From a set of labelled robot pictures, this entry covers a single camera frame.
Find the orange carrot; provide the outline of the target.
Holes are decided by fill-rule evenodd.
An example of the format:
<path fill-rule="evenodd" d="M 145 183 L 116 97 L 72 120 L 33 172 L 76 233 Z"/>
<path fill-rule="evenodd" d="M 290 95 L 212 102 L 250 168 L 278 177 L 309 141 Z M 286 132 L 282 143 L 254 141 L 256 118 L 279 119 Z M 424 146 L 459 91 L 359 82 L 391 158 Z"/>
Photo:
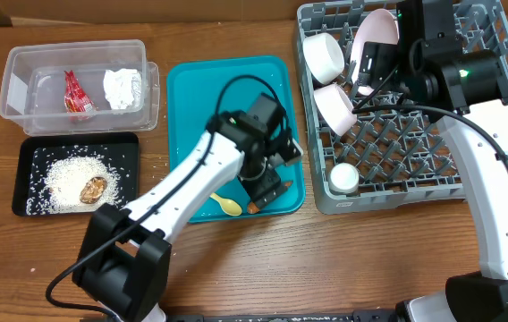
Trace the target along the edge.
<path fill-rule="evenodd" d="M 247 206 L 247 212 L 249 214 L 259 213 L 263 208 L 267 207 L 269 204 L 284 195 L 292 184 L 293 181 L 280 182 L 274 188 L 270 188 L 268 191 L 265 191 L 260 197 L 249 203 Z"/>

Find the large white plate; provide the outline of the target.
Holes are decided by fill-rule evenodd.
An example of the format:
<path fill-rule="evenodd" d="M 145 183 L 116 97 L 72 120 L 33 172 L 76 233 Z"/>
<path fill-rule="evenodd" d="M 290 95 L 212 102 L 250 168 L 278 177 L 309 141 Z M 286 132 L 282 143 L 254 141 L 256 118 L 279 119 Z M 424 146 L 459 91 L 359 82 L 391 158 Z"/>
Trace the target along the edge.
<path fill-rule="evenodd" d="M 361 87 L 358 80 L 359 60 L 362 56 L 364 44 L 368 41 L 398 44 L 399 29 L 397 21 L 392 13 L 386 9 L 376 9 L 369 13 L 362 21 L 351 45 L 350 62 L 355 63 L 351 73 L 351 81 L 354 85 L 358 85 L 358 92 L 362 96 L 368 96 L 373 89 L 369 87 Z"/>

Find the yellow plastic spoon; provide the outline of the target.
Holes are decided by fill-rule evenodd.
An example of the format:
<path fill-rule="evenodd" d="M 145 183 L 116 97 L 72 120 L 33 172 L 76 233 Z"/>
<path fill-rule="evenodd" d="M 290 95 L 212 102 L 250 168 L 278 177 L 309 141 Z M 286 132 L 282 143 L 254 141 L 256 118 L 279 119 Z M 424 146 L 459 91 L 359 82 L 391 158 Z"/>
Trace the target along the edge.
<path fill-rule="evenodd" d="M 210 198 L 217 202 L 222 211 L 228 216 L 240 216 L 242 214 L 241 206 L 233 199 L 223 198 L 216 193 L 212 193 Z"/>

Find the small white bowl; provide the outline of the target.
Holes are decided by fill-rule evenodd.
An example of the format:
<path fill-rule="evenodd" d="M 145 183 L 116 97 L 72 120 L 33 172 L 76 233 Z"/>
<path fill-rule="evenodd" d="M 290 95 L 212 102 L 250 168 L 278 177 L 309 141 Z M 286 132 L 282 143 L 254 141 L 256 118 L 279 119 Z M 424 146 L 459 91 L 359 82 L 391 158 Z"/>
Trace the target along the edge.
<path fill-rule="evenodd" d="M 313 78 L 320 84 L 332 82 L 344 70 L 343 51 L 329 33 L 305 38 L 302 53 Z"/>

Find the pink bowl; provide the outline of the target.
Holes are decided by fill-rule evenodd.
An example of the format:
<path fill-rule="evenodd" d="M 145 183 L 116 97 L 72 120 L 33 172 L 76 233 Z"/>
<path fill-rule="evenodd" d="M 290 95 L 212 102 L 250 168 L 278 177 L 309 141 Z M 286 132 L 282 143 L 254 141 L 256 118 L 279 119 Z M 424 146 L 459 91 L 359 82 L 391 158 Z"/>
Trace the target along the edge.
<path fill-rule="evenodd" d="M 339 85 L 330 84 L 315 90 L 314 100 L 326 124 L 338 136 L 343 136 L 357 123 L 353 104 Z"/>

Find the white cup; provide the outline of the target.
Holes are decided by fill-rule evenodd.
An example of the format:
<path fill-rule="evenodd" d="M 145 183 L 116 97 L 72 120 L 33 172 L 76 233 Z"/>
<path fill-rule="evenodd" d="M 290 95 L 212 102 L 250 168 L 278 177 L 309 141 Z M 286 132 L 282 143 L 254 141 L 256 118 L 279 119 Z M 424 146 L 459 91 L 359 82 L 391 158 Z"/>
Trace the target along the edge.
<path fill-rule="evenodd" d="M 348 163 L 335 165 L 328 175 L 328 182 L 332 192 L 352 194 L 359 187 L 359 171 L 354 165 Z"/>

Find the white tissue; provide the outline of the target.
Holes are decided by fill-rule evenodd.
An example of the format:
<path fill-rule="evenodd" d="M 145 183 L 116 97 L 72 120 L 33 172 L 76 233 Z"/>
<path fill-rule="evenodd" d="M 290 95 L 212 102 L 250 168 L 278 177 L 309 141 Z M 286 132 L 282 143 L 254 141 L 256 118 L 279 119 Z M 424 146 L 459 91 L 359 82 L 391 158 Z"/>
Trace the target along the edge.
<path fill-rule="evenodd" d="M 142 78 L 136 69 L 106 70 L 103 89 L 112 110 L 138 107 L 141 102 Z"/>

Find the brown food scraps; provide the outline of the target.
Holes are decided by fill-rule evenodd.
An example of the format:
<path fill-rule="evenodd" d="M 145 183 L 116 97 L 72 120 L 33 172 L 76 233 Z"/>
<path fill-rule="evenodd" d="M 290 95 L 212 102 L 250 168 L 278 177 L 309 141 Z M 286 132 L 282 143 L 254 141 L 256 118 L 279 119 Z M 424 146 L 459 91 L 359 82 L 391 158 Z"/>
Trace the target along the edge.
<path fill-rule="evenodd" d="M 107 181 L 103 177 L 93 177 L 88 180 L 80 192 L 80 201 L 85 204 L 96 203 L 106 190 Z"/>

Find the red snack wrapper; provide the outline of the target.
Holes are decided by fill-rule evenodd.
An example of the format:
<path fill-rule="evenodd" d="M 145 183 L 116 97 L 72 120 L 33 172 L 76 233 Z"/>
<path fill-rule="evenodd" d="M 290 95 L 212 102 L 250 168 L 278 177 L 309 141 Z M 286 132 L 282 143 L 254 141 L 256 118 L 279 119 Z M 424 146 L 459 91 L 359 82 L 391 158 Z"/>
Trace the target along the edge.
<path fill-rule="evenodd" d="M 65 71 L 66 88 L 63 102 L 70 120 L 74 123 L 87 121 L 97 111 L 94 102 L 80 85 L 73 70 Z"/>

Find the rice grains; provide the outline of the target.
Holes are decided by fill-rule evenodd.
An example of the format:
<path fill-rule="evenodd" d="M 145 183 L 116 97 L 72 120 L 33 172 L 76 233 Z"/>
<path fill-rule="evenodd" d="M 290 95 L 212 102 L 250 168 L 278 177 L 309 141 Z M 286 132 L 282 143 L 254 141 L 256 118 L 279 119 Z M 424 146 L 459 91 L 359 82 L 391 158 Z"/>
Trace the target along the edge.
<path fill-rule="evenodd" d="M 84 213 L 104 203 L 120 206 L 126 201 L 122 182 L 131 170 L 122 165 L 125 156 L 113 158 L 103 145 L 72 145 L 36 148 L 30 166 L 30 186 L 25 201 L 27 216 Z M 80 201 L 89 179 L 103 177 L 106 190 L 94 204 Z"/>

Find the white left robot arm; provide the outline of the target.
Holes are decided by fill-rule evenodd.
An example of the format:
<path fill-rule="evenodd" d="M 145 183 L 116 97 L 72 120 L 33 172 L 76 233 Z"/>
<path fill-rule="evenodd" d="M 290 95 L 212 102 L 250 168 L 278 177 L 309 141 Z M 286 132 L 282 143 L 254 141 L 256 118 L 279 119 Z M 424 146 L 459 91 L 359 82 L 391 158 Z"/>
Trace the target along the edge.
<path fill-rule="evenodd" d="M 90 218 L 72 281 L 112 321 L 160 317 L 172 245 L 212 193 L 238 180 L 251 214 L 289 188 L 276 168 L 300 155 L 279 101 L 262 93 L 247 110 L 215 113 L 191 153 L 153 189 Z"/>

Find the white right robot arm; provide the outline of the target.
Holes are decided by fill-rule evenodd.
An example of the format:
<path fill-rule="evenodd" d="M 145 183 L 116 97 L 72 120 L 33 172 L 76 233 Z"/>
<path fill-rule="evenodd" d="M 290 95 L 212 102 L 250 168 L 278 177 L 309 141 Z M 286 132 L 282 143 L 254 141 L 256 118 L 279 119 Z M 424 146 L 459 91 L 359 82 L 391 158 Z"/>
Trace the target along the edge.
<path fill-rule="evenodd" d="M 388 81 L 425 113 L 453 156 L 476 227 L 479 269 L 399 303 L 395 321 L 508 321 L 508 76 L 488 49 L 465 52 L 449 1 L 396 5 Z"/>

